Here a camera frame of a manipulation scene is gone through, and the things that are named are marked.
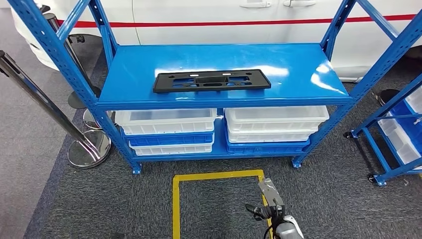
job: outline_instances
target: yellow tape square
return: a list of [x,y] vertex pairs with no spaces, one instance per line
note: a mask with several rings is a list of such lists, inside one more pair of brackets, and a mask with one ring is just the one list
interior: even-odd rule
[[[199,174],[183,174],[175,175],[173,178],[173,239],[180,238],[180,191],[179,183],[182,181],[195,181],[195,180],[210,180],[210,179],[224,179],[224,178],[239,178],[239,177],[258,177],[259,182],[264,179],[264,171],[261,169],[256,170],[243,170],[219,173],[199,173]],[[262,195],[264,206],[267,205],[264,195]],[[267,220],[268,226],[271,225],[271,220]],[[273,238],[272,231],[270,231],[270,238]]]

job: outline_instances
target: blue storage rack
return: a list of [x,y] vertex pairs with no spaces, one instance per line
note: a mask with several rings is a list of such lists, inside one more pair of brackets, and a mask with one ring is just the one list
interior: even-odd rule
[[[410,82],[404,89],[402,89],[396,96],[389,100],[384,106],[380,107],[375,113],[368,117],[360,126],[351,131],[351,136],[357,138],[360,133],[363,133],[368,139],[369,144],[375,152],[375,155],[378,157],[381,165],[384,168],[384,174],[371,174],[369,175],[369,180],[376,182],[379,186],[386,185],[386,181],[392,177],[396,177],[402,174],[418,174],[422,173],[422,170],[414,170],[415,168],[422,165],[422,157],[416,159],[412,162],[404,164],[403,161],[397,154],[396,149],[393,144],[390,142],[388,137],[381,130],[378,125],[379,120],[383,119],[396,119],[397,122],[401,125],[403,130],[411,139],[415,148],[418,152],[422,152],[421,142],[421,124],[420,122],[414,124],[417,119],[422,117],[422,114],[415,113],[409,104],[406,102],[405,98],[410,95],[413,91],[422,86],[422,74],[416,77],[412,82]],[[386,113],[390,112],[392,116],[385,116]],[[372,137],[369,128],[375,127],[378,132],[381,134],[385,142],[387,143],[390,151],[394,155],[394,158],[399,163],[399,167],[392,169],[384,157],[384,154],[381,152],[374,138]]]
[[[141,163],[162,160],[223,159],[235,157],[294,156],[293,166],[301,167],[305,157],[368,93],[394,63],[422,34],[422,13],[400,34],[367,0],[344,0],[321,42],[290,44],[156,45],[120,46],[111,31],[99,0],[78,0],[57,34],[42,16],[33,0],[8,0],[45,52],[103,126],[133,173]],[[352,7],[358,2],[393,43],[348,93],[330,64],[338,32]],[[88,6],[102,35],[108,76],[100,97],[92,92],[78,66],[63,46],[71,28]],[[152,86],[162,72],[261,69],[272,87],[264,90],[223,92],[182,92],[155,94]],[[336,105],[330,119],[310,136],[310,144],[300,152],[231,154],[227,152],[224,125],[215,129],[211,153],[165,156],[136,156],[106,111],[177,108],[228,108],[268,106]]]

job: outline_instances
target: plastic storage bin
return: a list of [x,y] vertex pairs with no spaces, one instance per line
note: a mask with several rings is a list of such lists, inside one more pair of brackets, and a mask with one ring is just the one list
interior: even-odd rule
[[407,96],[406,101],[415,112],[422,113],[422,87]]
[[237,131],[232,132],[228,127],[228,141],[231,143],[252,143],[252,142],[292,142],[306,141],[316,130],[289,130],[285,132],[268,131]]
[[165,134],[144,134],[144,135],[126,135],[121,130],[121,135],[132,146],[147,145],[168,145],[168,144],[192,144],[192,143],[211,143],[214,131],[192,132],[192,133],[165,133]]
[[225,116],[232,133],[295,129],[315,132],[322,122],[329,119],[325,106],[228,108]]
[[225,132],[227,141],[227,151],[232,154],[251,154],[251,153],[295,153],[310,143],[309,139],[304,142],[277,142],[277,143],[230,143],[228,141],[227,130]]
[[217,109],[116,111],[115,122],[126,135],[214,130]]
[[170,145],[149,145],[129,147],[135,150],[136,155],[162,155],[162,154],[184,154],[184,153],[209,153],[212,151],[214,135],[211,143],[192,143],[192,144],[170,144]]
[[404,164],[421,157],[421,154],[416,150],[409,136],[395,119],[382,119],[378,121],[378,125],[390,140],[397,155]]
[[[415,114],[406,101],[398,103],[390,112],[395,116]],[[419,152],[422,152],[422,121],[415,124],[417,119],[418,118],[398,118],[396,120],[409,136],[415,148]]]

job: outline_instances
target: white bin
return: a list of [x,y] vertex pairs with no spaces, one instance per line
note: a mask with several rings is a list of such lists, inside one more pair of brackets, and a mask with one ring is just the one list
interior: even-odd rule
[[325,106],[288,106],[225,109],[231,132],[285,132],[286,130],[318,131],[329,119]]
[[422,113],[422,87],[406,97],[406,101],[416,113]]
[[289,130],[285,132],[245,131],[232,132],[228,127],[230,143],[293,142],[306,141],[316,130]]
[[391,144],[396,149],[397,155],[404,164],[421,157],[421,154],[416,150],[409,136],[395,119],[382,119],[378,121],[378,124],[391,141]]
[[138,156],[144,155],[163,155],[163,154],[184,154],[184,153],[209,153],[212,151],[214,135],[211,143],[192,143],[192,144],[171,144],[156,146],[132,146]]
[[207,132],[214,130],[217,109],[116,111],[126,135]]

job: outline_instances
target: red stripe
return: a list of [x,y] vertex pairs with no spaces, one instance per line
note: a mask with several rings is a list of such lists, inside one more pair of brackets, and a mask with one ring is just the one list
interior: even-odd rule
[[[384,16],[388,21],[412,20],[415,14]],[[312,24],[330,23],[332,18],[323,19],[298,19],[298,20],[274,20],[274,21],[222,21],[222,22],[111,22],[111,27],[172,27],[172,26],[240,26],[240,25],[277,25],[277,24]],[[372,21],[368,16],[349,17],[346,22]],[[93,21],[78,21],[75,27],[96,27]]]

